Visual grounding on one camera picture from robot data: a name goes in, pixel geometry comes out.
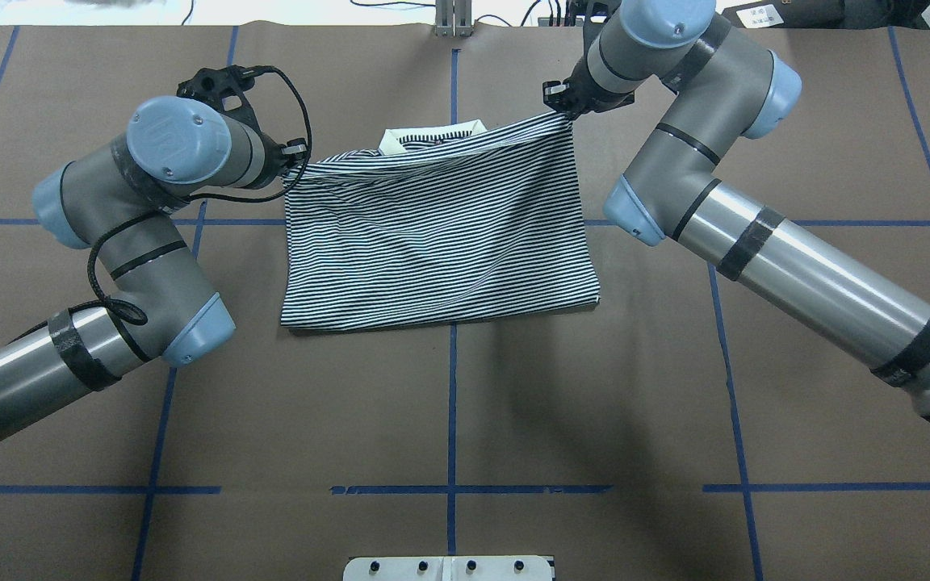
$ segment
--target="metal bracket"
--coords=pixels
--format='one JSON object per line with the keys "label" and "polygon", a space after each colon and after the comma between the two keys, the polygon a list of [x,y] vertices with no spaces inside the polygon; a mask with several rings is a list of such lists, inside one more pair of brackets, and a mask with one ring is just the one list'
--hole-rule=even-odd
{"label": "metal bracket", "polygon": [[472,36],[472,0],[436,0],[436,36]]}
{"label": "metal bracket", "polygon": [[554,581],[555,560],[538,555],[354,558],[343,581]]}

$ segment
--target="blue tape grid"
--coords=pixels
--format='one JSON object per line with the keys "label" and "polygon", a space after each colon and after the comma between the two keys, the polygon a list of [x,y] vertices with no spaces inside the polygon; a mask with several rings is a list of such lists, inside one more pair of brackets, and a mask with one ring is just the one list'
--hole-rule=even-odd
{"label": "blue tape grid", "polygon": [[[450,51],[450,122],[458,122],[458,58]],[[447,378],[447,485],[445,486],[333,486],[333,495],[444,494],[447,500],[447,554],[458,554],[458,495],[460,494],[601,494],[612,486],[469,486],[458,484],[458,325],[450,325],[450,369]]]}
{"label": "blue tape grid", "polygon": [[[16,38],[19,35],[19,27],[14,27],[10,34],[10,41],[6,46],[5,52],[0,64],[0,85],[12,51],[16,44]],[[235,62],[237,36],[239,27],[232,27],[232,37],[230,37],[228,47],[228,63]],[[911,95],[911,88],[907,81],[907,75],[903,68],[902,59],[899,51],[899,44],[894,28],[889,28],[890,45],[894,58],[894,65],[899,76],[903,94],[907,100],[907,109],[914,123],[916,135],[920,141],[925,161],[927,162],[930,173],[930,148],[924,133],[920,118],[916,113],[914,99]],[[451,122],[457,122],[458,109],[458,58],[459,50],[454,49],[451,52],[451,93],[450,93],[450,118]],[[199,209],[199,216],[195,219],[176,219],[176,224],[194,225],[195,242],[193,242],[193,253],[199,252],[199,243],[202,241],[203,229],[208,225],[212,227],[225,227],[225,225],[270,225],[270,227],[281,227],[284,221],[281,219],[239,219],[239,218],[207,218],[206,203],[203,203]],[[795,220],[796,224],[803,227],[857,227],[857,228],[930,228],[930,220]],[[612,222],[604,219],[585,220],[584,224],[588,227],[612,227]],[[37,220],[33,218],[0,218],[0,225],[37,225]],[[737,452],[739,464],[739,484],[707,484],[702,487],[702,491],[710,494],[741,494],[745,504],[746,525],[748,529],[749,545],[752,549],[753,570],[756,572],[756,580],[763,579],[763,570],[761,570],[761,559],[759,541],[756,534],[756,518],[752,506],[752,494],[754,493],[827,493],[827,492],[883,492],[883,491],[930,491],[930,482],[866,482],[866,483],[775,483],[775,484],[754,484],[748,481],[748,468],[745,459],[744,445],[741,434],[741,422],[739,422],[739,408],[737,396],[735,396],[734,375],[731,371],[730,352],[727,347],[727,330],[723,323],[723,305],[720,303],[719,289],[715,271],[709,268],[710,291],[713,295],[713,306],[716,315],[717,334],[720,342],[721,353],[723,354],[724,366],[727,369],[727,392],[731,401],[731,427],[733,427],[735,438],[735,451]],[[457,484],[457,337],[458,328],[453,324],[450,327],[450,378],[449,378],[449,424],[447,424],[447,485],[443,486],[335,486],[332,487],[333,495],[396,495],[396,494],[446,494],[447,495],[447,552],[455,554],[457,552],[457,533],[455,532],[455,496],[459,494],[598,494],[608,491],[611,486],[468,486]],[[15,486],[0,485],[0,494],[103,494],[103,495],[145,495],[145,507],[143,523],[141,523],[139,549],[136,551],[136,563],[132,570],[133,580],[140,578],[141,563],[145,555],[145,544],[149,537],[149,529],[152,523],[153,499],[156,495],[209,495],[220,494],[221,487],[217,486],[158,486],[157,480],[160,470],[160,459],[162,456],[163,442],[165,442],[167,420],[170,418],[171,398],[174,394],[174,383],[177,380],[177,371],[171,369],[167,378],[165,391],[165,402],[163,402],[160,413],[160,422],[157,430],[157,439],[154,449],[153,464],[150,471],[150,483],[148,486]]]}
{"label": "blue tape grid", "polygon": [[[228,46],[228,63],[232,64],[235,58],[236,41],[239,28],[232,27],[232,38]],[[0,63],[0,85],[10,64],[10,57],[19,37],[19,27],[14,26],[10,34],[10,41]],[[192,220],[195,224],[195,239],[192,244],[193,255],[199,254],[199,244],[203,239],[203,228],[206,227],[207,203],[199,207],[199,217]],[[0,218],[0,225],[37,225],[33,218],[11,219]],[[147,486],[78,486],[78,485],[0,485],[0,494],[34,494],[34,495],[144,495],[143,520],[141,520],[139,543],[136,546],[136,558],[132,567],[132,580],[141,575],[141,567],[145,558],[145,546],[149,539],[149,530],[153,517],[153,501],[158,495],[216,495],[221,493],[221,486],[159,486],[160,462],[163,457],[163,442],[167,431],[167,420],[170,418],[170,405],[174,397],[174,383],[178,371],[171,368],[167,373],[165,398],[160,411],[160,420],[157,426],[156,444],[153,449],[153,460],[150,467],[149,484]]]}
{"label": "blue tape grid", "polygon": [[[916,113],[914,97],[907,81],[907,74],[903,68],[902,58],[899,54],[899,43],[896,30],[889,26],[889,41],[892,44],[894,65],[899,74],[899,81],[903,88],[903,96],[907,100],[907,109],[914,122],[914,129],[920,142],[925,161],[928,163],[930,173],[930,148],[925,137],[920,118]],[[802,220],[797,224],[804,227],[930,227],[930,220]],[[741,434],[741,420],[738,413],[738,400],[735,396],[734,373],[731,370],[731,354],[727,348],[727,330],[723,323],[723,305],[720,303],[719,287],[717,286],[716,271],[709,265],[709,286],[713,295],[713,309],[716,313],[716,330],[719,335],[720,349],[723,352],[723,363],[727,369],[727,393],[731,398],[731,427],[734,430],[735,451],[738,456],[739,484],[707,484],[702,487],[705,493],[735,493],[741,494],[745,504],[745,519],[748,529],[748,540],[752,549],[752,567],[756,573],[756,581],[763,581],[763,562],[760,557],[759,536],[756,532],[756,515],[752,506],[752,493],[796,493],[796,492],[900,492],[900,491],[930,491],[930,482],[863,482],[863,483],[785,483],[785,484],[752,484],[748,481],[748,467],[745,459],[745,449]]]}

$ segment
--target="black wire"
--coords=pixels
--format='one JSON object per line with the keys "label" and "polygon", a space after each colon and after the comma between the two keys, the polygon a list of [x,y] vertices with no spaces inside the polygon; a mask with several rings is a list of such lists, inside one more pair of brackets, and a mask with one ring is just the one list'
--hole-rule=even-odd
{"label": "black wire", "polygon": [[526,19],[529,18],[530,12],[533,11],[533,8],[536,8],[536,5],[540,3],[540,0],[533,0],[533,3],[530,4],[529,8],[526,8],[526,14],[523,15],[523,22],[519,26],[526,26]]}
{"label": "black wire", "polygon": [[311,159],[311,148],[314,144],[314,136],[311,133],[311,118],[307,115],[307,104],[304,103],[304,97],[300,96],[300,92],[296,89],[292,81],[289,81],[289,77],[285,73],[282,73],[281,70],[276,69],[274,66],[258,66],[253,67],[254,70],[262,71],[262,73],[274,73],[277,76],[282,78],[282,81],[285,82],[285,85],[292,91],[292,94],[296,97],[296,102],[300,104],[300,113],[304,116],[304,130],[307,133],[307,151],[304,159],[299,163],[298,169],[296,170],[296,177],[292,180],[291,184],[282,188],[277,194],[267,195],[265,198],[241,198],[241,196],[236,195],[225,195],[225,194],[214,194],[214,192],[204,191],[202,194],[193,194],[189,196],[188,201],[194,202],[196,199],[221,199],[223,202],[238,202],[238,203],[264,203],[273,201],[273,199],[282,198],[285,194],[289,194],[292,191],[292,188],[296,187],[296,184],[300,183],[300,178],[304,176],[304,170],[307,169],[307,162]]}
{"label": "black wire", "polygon": [[481,19],[499,19],[499,21],[506,23],[506,25],[512,26],[512,24],[509,23],[509,21],[506,21],[506,19],[501,18],[501,16],[499,15],[481,15],[481,16],[477,16],[475,21],[479,22],[481,21]]}
{"label": "black wire", "polygon": [[189,19],[192,18],[193,10],[196,10],[196,0],[191,0],[191,2],[189,2],[189,14],[185,15],[185,19],[182,21],[182,26],[185,26],[185,23],[189,22]]}
{"label": "black wire", "polygon": [[436,7],[436,4],[424,4],[421,2],[400,2],[400,1],[398,2],[377,2],[376,4],[366,4],[364,2],[358,2],[358,0],[350,0],[350,3],[354,4],[354,6],[364,6],[366,8],[374,8],[377,6],[396,6],[398,4],[407,4],[409,6],[421,6],[424,8],[435,8]]}
{"label": "black wire", "polygon": [[[143,326],[143,324],[147,324],[149,322],[149,318],[145,315],[144,310],[141,310],[140,308],[136,307],[136,305],[133,305],[127,301],[107,297],[107,294],[103,293],[103,288],[99,286],[99,278],[95,274],[95,262],[99,258],[99,251],[103,249],[103,244],[106,244],[108,240],[114,238],[114,236],[117,236],[118,234],[121,234],[121,232],[126,231],[126,229],[133,227],[133,225],[140,224],[140,222],[144,222],[153,216],[158,215],[162,214],[156,210],[145,212],[140,216],[136,216],[129,221],[117,225],[117,227],[112,228],[109,232],[107,232],[107,234],[100,236],[99,240],[95,241],[95,244],[92,245],[92,250],[88,254],[88,264],[86,265],[88,283],[89,286],[92,287],[92,293],[95,295],[95,300],[82,303],[80,305],[74,305],[73,307],[68,307],[67,312],[69,314],[96,307],[102,307],[107,309],[109,312],[114,313],[115,316],[118,316],[118,319],[125,321],[125,323],[136,324],[136,326]],[[44,328],[45,326],[48,326],[47,320],[41,321],[41,323],[36,324],[36,326],[29,328],[27,331],[23,332],[11,342],[19,341],[31,333],[40,330],[40,328]]]}
{"label": "black wire", "polygon": [[99,251],[103,250],[103,244],[106,244],[108,240],[126,231],[126,229],[133,227],[133,225],[140,224],[140,222],[145,222],[153,216],[158,215],[162,214],[160,214],[158,210],[152,210],[116,225],[111,228],[107,234],[100,236],[99,240],[96,240],[95,244],[92,245],[92,250],[88,253],[88,283],[89,286],[92,286],[92,293],[95,295],[95,298],[99,300],[100,305],[103,305],[109,312],[114,313],[124,321],[124,323],[139,324],[139,326],[141,326],[142,324],[148,323],[149,318],[145,316],[145,311],[136,307],[136,305],[132,305],[132,303],[127,301],[111,299],[107,297],[106,293],[103,293],[103,288],[99,286],[99,279],[95,274],[95,262],[97,258],[99,258]]}

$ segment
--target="blue joint cap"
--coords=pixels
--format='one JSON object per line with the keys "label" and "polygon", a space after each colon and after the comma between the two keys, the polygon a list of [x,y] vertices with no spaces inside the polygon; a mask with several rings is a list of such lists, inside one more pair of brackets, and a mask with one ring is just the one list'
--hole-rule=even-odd
{"label": "blue joint cap", "polygon": [[794,104],[798,102],[798,96],[802,94],[802,79],[798,77],[798,73],[782,61],[777,52],[770,51],[770,55],[774,56],[774,74],[770,78],[767,99],[763,102],[763,109],[760,110],[756,121],[742,133],[742,136],[750,140],[760,139],[772,132],[791,113]]}
{"label": "blue joint cap", "polygon": [[141,104],[128,121],[127,142],[140,168],[171,184],[207,180],[232,155],[232,133],[221,113],[181,97]]}
{"label": "blue joint cap", "polygon": [[602,210],[613,224],[649,246],[656,246],[665,240],[662,228],[658,228],[658,224],[645,209],[641,199],[638,199],[638,195],[634,194],[634,188],[630,187],[630,182],[625,176],[619,177]]}
{"label": "blue joint cap", "polygon": [[52,172],[51,176],[34,186],[34,191],[31,192],[31,205],[34,206],[34,215],[38,217],[38,224],[48,229],[49,234],[55,236],[57,242],[67,248],[84,250],[91,245],[74,232],[66,213],[63,212],[63,172],[66,171],[67,165]]}
{"label": "blue joint cap", "polygon": [[616,18],[646,47],[676,48],[702,36],[714,15],[716,0],[623,0]]}
{"label": "blue joint cap", "polygon": [[236,323],[228,309],[224,308],[221,294],[214,293],[174,341],[167,345],[163,360],[174,367],[191,364],[228,341],[235,331]]}

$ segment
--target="white mounting plate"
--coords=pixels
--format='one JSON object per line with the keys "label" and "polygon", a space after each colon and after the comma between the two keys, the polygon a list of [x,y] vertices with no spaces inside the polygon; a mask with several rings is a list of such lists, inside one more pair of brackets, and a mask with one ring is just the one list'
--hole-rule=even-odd
{"label": "white mounting plate", "polygon": [[346,563],[343,581],[555,581],[553,563],[538,555],[355,558]]}

